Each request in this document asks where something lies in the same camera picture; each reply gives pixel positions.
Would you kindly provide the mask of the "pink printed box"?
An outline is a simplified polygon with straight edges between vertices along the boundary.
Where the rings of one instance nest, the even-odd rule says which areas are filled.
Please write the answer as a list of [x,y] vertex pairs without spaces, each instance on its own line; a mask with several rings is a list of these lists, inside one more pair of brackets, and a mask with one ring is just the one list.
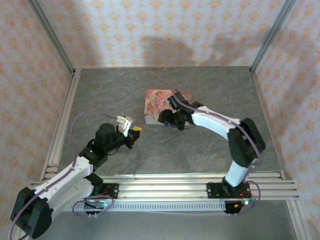
[[158,122],[161,111],[171,110],[168,98],[173,95],[169,89],[148,89],[145,95],[144,119],[147,125],[164,125]]

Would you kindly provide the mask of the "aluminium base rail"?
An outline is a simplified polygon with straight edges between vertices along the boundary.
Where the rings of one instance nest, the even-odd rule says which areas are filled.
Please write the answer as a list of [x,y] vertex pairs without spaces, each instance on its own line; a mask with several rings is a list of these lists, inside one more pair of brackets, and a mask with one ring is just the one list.
[[[208,183],[220,183],[223,173],[120,174],[102,177],[118,183],[118,201],[207,201]],[[252,172],[248,192],[261,200],[298,200],[293,180],[280,171]]]

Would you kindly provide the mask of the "aluminium frame post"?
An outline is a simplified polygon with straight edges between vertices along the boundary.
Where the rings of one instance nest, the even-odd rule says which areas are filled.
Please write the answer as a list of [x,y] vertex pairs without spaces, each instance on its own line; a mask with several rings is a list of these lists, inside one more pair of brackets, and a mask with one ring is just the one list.
[[280,33],[288,15],[291,13],[294,5],[296,4],[297,0],[285,0],[281,10],[279,11],[272,27],[270,30],[267,31],[266,38],[264,39],[261,48],[259,49],[251,67],[249,68],[250,73],[253,75],[257,69],[259,68],[260,64],[264,60],[268,50],[270,49],[271,45],[275,41],[276,37]]
[[47,37],[51,41],[54,49],[56,50],[57,54],[59,55],[63,65],[67,69],[68,73],[73,76],[75,73],[75,69],[67,56],[58,36],[56,35],[52,25],[50,24],[49,19],[47,18],[45,12],[43,11],[40,3],[38,0],[26,0],[28,5],[31,7],[33,13],[35,14],[36,18],[38,19],[40,25],[42,26],[44,32],[46,33]]

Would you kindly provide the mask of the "aluminium lower frame bar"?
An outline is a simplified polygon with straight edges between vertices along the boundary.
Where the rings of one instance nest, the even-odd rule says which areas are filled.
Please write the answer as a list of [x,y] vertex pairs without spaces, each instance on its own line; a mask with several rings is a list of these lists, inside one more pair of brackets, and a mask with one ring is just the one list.
[[17,225],[14,226],[11,234],[11,240],[23,239],[26,233],[21,230]]
[[298,200],[287,200],[287,208],[297,240],[309,240],[309,230],[304,223],[302,208]]

